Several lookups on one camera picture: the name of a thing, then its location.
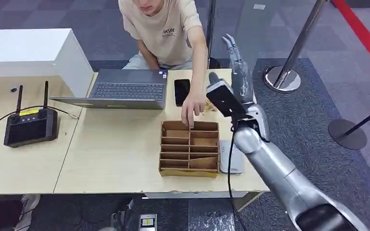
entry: white power bank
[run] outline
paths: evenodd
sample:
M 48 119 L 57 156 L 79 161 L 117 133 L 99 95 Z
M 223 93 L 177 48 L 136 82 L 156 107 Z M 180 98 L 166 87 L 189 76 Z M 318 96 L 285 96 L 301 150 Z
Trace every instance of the white power bank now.
M 229 163 L 229 151 L 230 151 L 230 141 L 220 141 L 221 148 L 221 172 L 227 173 L 227 167 Z M 232 149 L 232 159 L 230 161 L 230 173 L 240 174 L 243 172 L 243 152 L 241 152 L 235 144 L 233 144 Z

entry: small black device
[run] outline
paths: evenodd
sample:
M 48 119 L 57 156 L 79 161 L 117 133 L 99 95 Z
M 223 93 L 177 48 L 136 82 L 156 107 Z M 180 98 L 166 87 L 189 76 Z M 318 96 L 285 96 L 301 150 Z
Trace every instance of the small black device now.
M 189 79 L 177 79 L 174 81 L 175 86 L 175 104 L 180 107 L 184 103 L 191 88 Z
M 216 73 L 209 73 L 210 85 L 206 97 L 215 105 L 224 117 L 233 116 L 235 119 L 245 117 L 246 110 L 233 94 L 233 89 Z
M 23 86 L 20 85 L 16 113 L 6 121 L 3 145 L 16 148 L 57 138 L 57 111 L 47 107 L 48 90 L 49 82 L 46 81 L 42 109 L 21 113 Z

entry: beige t-shirt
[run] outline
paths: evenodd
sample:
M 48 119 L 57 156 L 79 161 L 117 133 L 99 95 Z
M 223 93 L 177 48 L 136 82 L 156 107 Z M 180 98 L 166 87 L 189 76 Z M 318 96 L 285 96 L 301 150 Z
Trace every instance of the beige t-shirt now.
M 142 40 L 160 64 L 178 65 L 190 60 L 192 49 L 186 32 L 202 26 L 194 0 L 163 0 L 158 14 L 147 16 L 132 0 L 119 0 L 124 29 L 136 40 Z

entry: cardboard organizer box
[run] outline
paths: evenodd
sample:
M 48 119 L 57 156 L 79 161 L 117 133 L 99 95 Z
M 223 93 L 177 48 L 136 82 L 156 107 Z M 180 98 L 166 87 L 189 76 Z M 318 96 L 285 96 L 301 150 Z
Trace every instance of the cardboard organizer box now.
M 162 176 L 216 177 L 218 123 L 195 122 L 189 129 L 181 121 L 162 122 L 159 172 Z

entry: wooden desk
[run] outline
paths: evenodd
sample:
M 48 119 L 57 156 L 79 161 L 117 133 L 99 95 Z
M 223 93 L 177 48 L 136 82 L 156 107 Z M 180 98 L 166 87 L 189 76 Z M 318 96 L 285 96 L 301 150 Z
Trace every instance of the wooden desk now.
M 230 83 L 229 69 L 209 70 L 205 85 L 210 71 Z M 173 83 L 176 79 L 190 78 L 191 73 L 169 71 L 164 111 L 83 109 L 54 192 L 226 195 L 226 174 L 211 179 L 162 177 L 158 172 L 161 122 L 181 119 L 181 108 L 175 106 Z M 209 112 L 196 120 L 219 122 L 220 139 L 231 139 L 230 118 L 221 113 Z M 232 176 L 231 182 L 237 192 L 268 191 L 246 158 L 243 174 Z
M 49 81 L 49 96 L 72 96 L 60 77 L 0 77 L 0 117 L 16 110 L 18 92 L 23 88 L 22 107 L 42 105 L 44 81 Z M 74 115 L 81 109 L 68 104 L 49 101 Z M 59 112 L 59 138 L 10 148 L 3 146 L 6 119 L 0 122 L 0 194 L 53 193 L 59 172 L 65 159 L 77 119 Z

